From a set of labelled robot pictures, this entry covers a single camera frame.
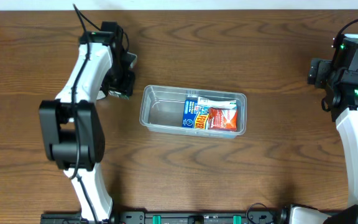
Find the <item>green Zam-Buk box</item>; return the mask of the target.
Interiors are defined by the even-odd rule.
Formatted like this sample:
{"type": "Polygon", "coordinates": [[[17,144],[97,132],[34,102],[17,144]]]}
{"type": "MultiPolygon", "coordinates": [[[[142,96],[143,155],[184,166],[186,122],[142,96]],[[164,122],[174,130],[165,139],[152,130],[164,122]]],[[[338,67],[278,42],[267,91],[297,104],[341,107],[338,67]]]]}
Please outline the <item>green Zam-Buk box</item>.
{"type": "Polygon", "coordinates": [[[125,99],[125,100],[128,100],[129,97],[121,92],[118,92],[118,91],[112,91],[112,90],[109,90],[109,94],[111,96],[114,96],[116,98],[120,98],[120,99],[125,99]]]}

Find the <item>blue KoolFever box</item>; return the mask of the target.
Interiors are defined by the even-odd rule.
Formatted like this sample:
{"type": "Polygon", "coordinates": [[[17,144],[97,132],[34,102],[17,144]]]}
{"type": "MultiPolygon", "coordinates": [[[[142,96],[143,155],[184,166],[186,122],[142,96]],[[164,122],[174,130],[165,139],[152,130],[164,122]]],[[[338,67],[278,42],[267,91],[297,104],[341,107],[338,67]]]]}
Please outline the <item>blue KoolFever box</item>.
{"type": "Polygon", "coordinates": [[[192,129],[208,129],[209,106],[198,104],[196,98],[186,98],[181,126],[192,129]]]}

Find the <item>white green medicine box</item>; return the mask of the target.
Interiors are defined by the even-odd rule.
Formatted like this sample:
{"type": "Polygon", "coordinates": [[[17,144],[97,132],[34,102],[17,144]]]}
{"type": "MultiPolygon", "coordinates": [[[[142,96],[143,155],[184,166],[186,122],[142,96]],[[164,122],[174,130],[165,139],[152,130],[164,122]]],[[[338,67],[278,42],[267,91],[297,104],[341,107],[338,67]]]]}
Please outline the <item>white green medicine box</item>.
{"type": "Polygon", "coordinates": [[[236,100],[214,101],[205,97],[198,97],[198,105],[208,108],[233,110],[237,108],[236,100]]]}

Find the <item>red Panadol ActiFast box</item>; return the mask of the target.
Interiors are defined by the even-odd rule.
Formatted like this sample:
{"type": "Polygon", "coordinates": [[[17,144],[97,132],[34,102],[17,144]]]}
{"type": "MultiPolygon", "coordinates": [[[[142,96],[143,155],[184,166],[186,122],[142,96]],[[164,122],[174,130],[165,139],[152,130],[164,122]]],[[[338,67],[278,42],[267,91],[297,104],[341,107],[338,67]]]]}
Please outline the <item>red Panadol ActiFast box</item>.
{"type": "Polygon", "coordinates": [[[237,110],[210,108],[208,115],[208,129],[220,131],[237,130],[237,110]]]}

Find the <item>dark syrup bottle white cap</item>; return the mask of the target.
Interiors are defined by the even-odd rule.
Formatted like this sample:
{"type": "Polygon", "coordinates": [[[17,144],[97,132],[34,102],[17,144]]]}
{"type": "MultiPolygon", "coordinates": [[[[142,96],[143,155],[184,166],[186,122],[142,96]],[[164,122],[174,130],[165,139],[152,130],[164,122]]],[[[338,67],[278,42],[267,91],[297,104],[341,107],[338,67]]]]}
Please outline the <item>dark syrup bottle white cap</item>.
{"type": "Polygon", "coordinates": [[[96,99],[102,100],[103,98],[107,97],[108,95],[109,95],[109,92],[107,90],[99,90],[96,99]]]}

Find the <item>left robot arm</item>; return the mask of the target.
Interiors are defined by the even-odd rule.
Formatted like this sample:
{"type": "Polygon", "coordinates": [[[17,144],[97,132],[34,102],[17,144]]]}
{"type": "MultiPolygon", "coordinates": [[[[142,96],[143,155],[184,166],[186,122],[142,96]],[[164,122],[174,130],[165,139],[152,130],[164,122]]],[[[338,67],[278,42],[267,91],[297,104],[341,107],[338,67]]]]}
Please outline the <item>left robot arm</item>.
{"type": "Polygon", "coordinates": [[[117,22],[103,22],[79,39],[75,67],[54,100],[43,100],[39,119],[47,159],[71,180],[80,201],[77,214],[43,214],[41,223],[115,223],[114,200],[101,171],[105,150],[96,101],[133,94],[137,56],[122,42],[128,36],[117,22]]]}

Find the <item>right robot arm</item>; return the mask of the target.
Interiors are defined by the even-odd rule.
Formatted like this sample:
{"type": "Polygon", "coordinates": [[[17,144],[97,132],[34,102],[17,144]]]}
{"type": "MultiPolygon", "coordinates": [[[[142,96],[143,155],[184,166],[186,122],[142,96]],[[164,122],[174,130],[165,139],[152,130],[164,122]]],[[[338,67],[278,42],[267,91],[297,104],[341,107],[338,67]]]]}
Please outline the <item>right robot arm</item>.
{"type": "Polygon", "coordinates": [[[331,113],[340,135],[346,160],[348,207],[337,213],[291,204],[282,209],[275,223],[358,223],[358,34],[334,38],[332,60],[311,61],[308,84],[324,89],[322,109],[331,113]]]}

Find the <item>clear plastic container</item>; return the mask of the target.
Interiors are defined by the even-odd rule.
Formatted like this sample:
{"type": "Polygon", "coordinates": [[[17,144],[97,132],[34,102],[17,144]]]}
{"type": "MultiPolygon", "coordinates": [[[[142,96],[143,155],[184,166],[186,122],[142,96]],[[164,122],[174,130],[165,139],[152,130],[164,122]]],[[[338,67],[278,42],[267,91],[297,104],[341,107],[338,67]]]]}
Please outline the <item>clear plastic container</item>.
{"type": "Polygon", "coordinates": [[[145,87],[139,121],[149,131],[209,138],[234,139],[246,131],[247,98],[242,93],[149,85],[145,87]],[[183,127],[183,115],[190,104],[188,98],[202,96],[210,100],[235,100],[237,103],[237,130],[218,131],[183,127]]]}

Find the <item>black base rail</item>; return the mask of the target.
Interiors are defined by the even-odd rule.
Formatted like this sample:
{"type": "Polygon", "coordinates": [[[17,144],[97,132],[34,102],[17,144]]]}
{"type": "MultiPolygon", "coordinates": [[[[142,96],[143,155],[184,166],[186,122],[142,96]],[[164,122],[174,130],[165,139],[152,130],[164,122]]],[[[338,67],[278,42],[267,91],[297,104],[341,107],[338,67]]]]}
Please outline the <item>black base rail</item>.
{"type": "Polygon", "coordinates": [[[99,210],[90,215],[82,213],[53,213],[47,212],[40,216],[41,224],[59,223],[99,223],[115,224],[248,224],[248,223],[289,223],[289,211],[284,208],[278,212],[267,209],[250,209],[244,213],[169,213],[126,211],[111,209],[105,216],[99,210]]]}

